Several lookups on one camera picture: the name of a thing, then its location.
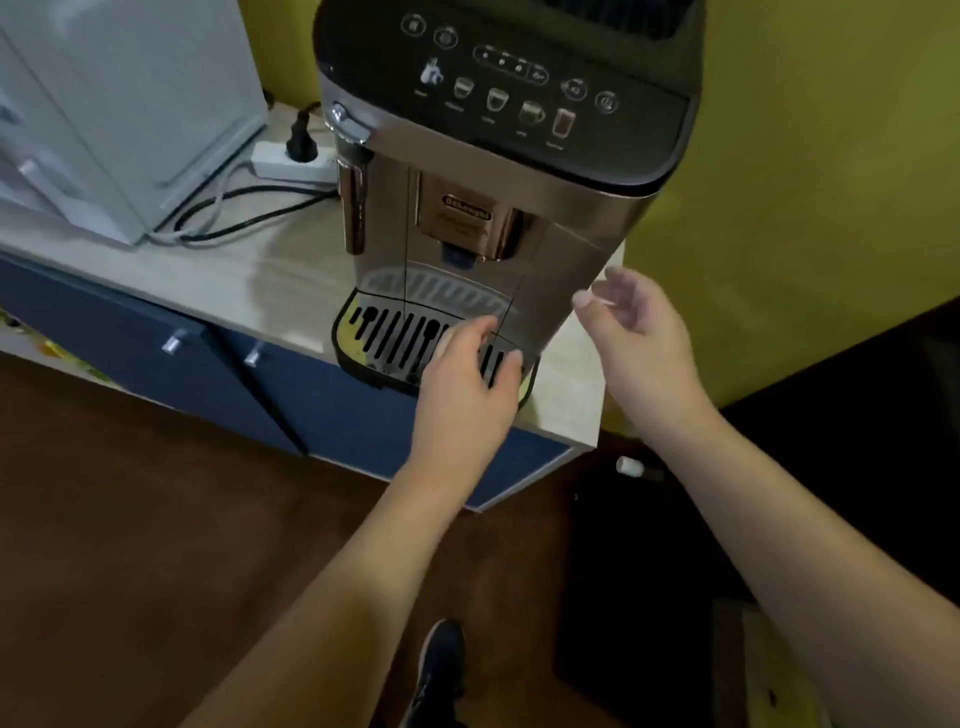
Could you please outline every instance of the foot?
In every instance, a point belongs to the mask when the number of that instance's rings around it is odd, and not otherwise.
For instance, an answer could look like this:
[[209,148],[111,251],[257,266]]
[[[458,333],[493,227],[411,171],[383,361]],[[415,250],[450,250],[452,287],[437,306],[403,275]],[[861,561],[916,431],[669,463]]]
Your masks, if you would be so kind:
[[408,728],[455,726],[453,703],[464,694],[467,645],[464,630],[452,619],[430,629],[420,651],[417,689],[403,725]]

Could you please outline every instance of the power strip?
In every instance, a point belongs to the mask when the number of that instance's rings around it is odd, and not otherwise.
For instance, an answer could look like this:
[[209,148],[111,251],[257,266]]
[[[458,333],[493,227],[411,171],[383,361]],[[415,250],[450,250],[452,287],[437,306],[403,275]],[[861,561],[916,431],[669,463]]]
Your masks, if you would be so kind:
[[253,173],[262,180],[337,183],[337,153],[333,147],[317,147],[317,158],[298,162],[287,156],[287,147],[275,141],[258,141],[251,155]]

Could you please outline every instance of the appliance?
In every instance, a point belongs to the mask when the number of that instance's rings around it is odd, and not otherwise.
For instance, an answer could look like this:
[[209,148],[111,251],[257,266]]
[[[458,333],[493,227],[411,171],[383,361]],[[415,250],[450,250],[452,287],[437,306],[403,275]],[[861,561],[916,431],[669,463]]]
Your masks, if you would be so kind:
[[[705,0],[324,0],[314,23],[356,288],[341,366],[415,394],[437,340],[540,353],[676,168]],[[533,386],[528,368],[521,395]]]
[[0,198],[122,243],[266,122],[235,0],[0,3]]

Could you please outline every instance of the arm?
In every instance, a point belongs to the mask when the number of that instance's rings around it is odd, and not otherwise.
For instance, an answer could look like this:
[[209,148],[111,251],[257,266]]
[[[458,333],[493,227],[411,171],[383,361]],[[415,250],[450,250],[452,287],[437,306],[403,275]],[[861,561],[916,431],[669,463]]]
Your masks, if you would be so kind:
[[447,331],[423,374],[406,465],[347,544],[183,728],[367,728],[420,583],[503,443],[522,361],[488,390],[484,317]]
[[960,725],[960,610],[736,432],[660,288],[611,269],[577,314],[614,398],[850,726]]

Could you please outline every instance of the left hand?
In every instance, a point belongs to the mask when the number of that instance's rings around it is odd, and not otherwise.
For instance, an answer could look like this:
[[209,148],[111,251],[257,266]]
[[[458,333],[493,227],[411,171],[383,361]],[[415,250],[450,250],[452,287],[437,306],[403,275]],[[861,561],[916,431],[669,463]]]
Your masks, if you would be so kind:
[[469,497],[514,421],[523,354],[510,352],[493,387],[480,376],[478,355],[496,318],[482,316],[449,328],[423,372],[408,463],[431,485]]

